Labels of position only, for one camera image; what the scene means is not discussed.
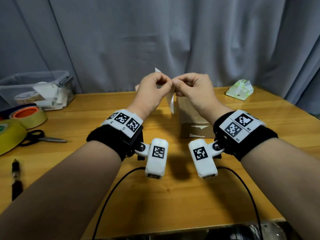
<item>wooden table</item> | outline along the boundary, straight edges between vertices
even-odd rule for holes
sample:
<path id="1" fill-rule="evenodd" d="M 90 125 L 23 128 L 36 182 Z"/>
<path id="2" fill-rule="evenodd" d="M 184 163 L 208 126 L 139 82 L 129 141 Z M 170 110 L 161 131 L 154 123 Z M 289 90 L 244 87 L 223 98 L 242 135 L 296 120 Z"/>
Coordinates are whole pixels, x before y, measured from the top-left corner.
<path id="1" fill-rule="evenodd" d="M 255 88 L 246 100 L 224 95 L 228 88 L 215 88 L 216 95 L 233 109 L 243 109 L 266 122 L 283 140 L 320 157 L 320 121 L 294 105 L 262 89 Z M 48 121 L 37 129 L 47 136 L 68 140 L 66 144 L 40 142 L 18 147 L 0 156 L 0 212 L 11 201 L 11 164 L 22 164 L 22 179 L 29 186 L 41 175 L 85 143 L 87 135 L 112 112 L 126 108 L 135 92 L 76 95 L 64 110 L 47 112 Z M 166 101 L 143 124 L 144 141 L 155 137 L 169 142 L 164 177 L 146 178 L 143 171 L 129 175 L 115 190 L 102 216 L 97 238 L 128 236 L 164 231 L 254 222 L 252 202 L 241 182 L 228 171 L 203 180 L 198 177 L 188 143 L 178 137 L 176 115 Z M 249 187 L 262 220 L 282 220 L 281 214 L 254 184 L 240 162 L 223 154 L 216 165 L 235 170 Z M 137 156 L 127 158 L 117 175 L 117 182 L 131 169 L 145 166 Z M 101 207 L 88 225 L 83 239 L 91 239 Z"/>

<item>black pen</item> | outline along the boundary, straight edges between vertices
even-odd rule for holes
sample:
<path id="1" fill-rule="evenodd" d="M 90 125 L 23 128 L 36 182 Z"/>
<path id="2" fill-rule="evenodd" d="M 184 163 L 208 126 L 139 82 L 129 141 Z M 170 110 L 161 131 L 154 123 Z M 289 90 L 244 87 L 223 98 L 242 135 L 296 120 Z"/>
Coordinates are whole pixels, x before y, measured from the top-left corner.
<path id="1" fill-rule="evenodd" d="M 20 164 L 17 159 L 12 163 L 12 201 L 15 200 L 23 191 L 22 182 L 20 181 Z"/>

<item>gray curtain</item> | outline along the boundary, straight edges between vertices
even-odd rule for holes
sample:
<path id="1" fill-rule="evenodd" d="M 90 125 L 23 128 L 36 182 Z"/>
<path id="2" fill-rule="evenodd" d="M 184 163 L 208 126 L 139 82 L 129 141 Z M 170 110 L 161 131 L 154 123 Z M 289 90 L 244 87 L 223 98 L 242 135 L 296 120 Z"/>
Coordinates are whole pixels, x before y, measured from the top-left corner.
<path id="1" fill-rule="evenodd" d="M 0 78 L 64 69 L 76 92 L 120 92 L 157 67 L 214 86 L 248 79 L 320 114 L 318 10 L 320 0 L 0 0 Z"/>

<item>scissors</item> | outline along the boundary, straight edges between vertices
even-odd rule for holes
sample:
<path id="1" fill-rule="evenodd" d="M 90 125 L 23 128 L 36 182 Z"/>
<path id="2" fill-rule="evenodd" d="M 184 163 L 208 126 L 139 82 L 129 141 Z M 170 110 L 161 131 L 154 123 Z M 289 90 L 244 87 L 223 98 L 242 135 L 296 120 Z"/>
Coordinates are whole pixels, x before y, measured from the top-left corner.
<path id="1" fill-rule="evenodd" d="M 19 144 L 21 147 L 26 147 L 39 141 L 47 141 L 47 142 L 56 142 L 56 143 L 66 143 L 66 140 L 53 138 L 53 137 L 45 137 L 45 133 L 41 129 L 35 129 L 26 134 L 24 140 Z"/>

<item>clear plastic bin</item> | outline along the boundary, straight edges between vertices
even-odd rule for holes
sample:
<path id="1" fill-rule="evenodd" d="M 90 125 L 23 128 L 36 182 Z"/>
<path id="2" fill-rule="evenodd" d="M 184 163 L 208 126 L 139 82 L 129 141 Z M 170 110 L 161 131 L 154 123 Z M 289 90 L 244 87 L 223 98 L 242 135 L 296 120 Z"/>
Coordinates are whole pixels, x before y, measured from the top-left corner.
<path id="1" fill-rule="evenodd" d="M 36 103 L 44 110 L 66 108 L 74 99 L 67 71 L 20 73 L 0 80 L 0 96 L 12 107 Z"/>

